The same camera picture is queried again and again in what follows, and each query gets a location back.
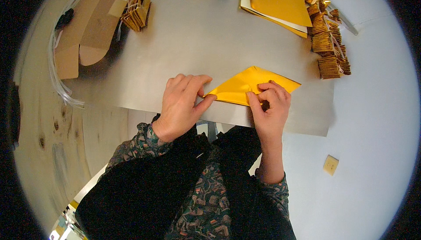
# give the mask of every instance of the folded gold paper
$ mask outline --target folded gold paper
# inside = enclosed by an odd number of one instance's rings
[[[281,85],[288,93],[296,90],[301,85],[282,75],[275,74],[257,66],[252,66],[245,69],[243,72],[236,74],[206,95],[216,95],[216,100],[218,101],[250,106],[246,92],[252,91],[256,94],[261,93],[257,85],[267,83],[269,80],[273,80]]]

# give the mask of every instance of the gray table surface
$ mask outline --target gray table surface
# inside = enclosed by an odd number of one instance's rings
[[[208,74],[210,91],[256,65],[302,84],[292,93],[285,131],[326,136],[334,120],[334,83],[320,80],[310,39],[239,9],[239,0],[151,0],[148,27],[130,31],[122,53],[98,78],[65,80],[74,97],[160,112],[166,81]],[[250,126],[246,106],[214,102],[202,118]]]

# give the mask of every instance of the brown cardboard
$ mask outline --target brown cardboard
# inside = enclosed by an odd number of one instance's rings
[[[126,3],[125,0],[79,1],[73,20],[63,29],[55,49],[60,79],[77,78],[79,61],[89,66],[105,56]]]

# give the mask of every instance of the hand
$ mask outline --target hand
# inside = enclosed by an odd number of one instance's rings
[[[162,99],[162,111],[152,129],[160,140],[171,142],[186,133],[217,98],[207,95],[197,106],[196,96],[204,95],[203,85],[212,81],[207,75],[185,76],[178,74],[170,78]]]
[[[264,91],[259,95],[247,92],[247,96],[262,149],[282,147],[282,132],[288,118],[291,95],[275,81],[259,84],[258,87]],[[264,100],[269,102],[266,111],[260,105]]]

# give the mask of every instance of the white wall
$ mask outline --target white wall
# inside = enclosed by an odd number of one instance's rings
[[[378,239],[413,171],[418,82],[384,0],[331,1],[360,34],[341,30],[352,75],[335,79],[335,121],[328,136],[284,135],[291,222],[298,239]],[[322,170],[328,154],[339,159],[333,177]]]

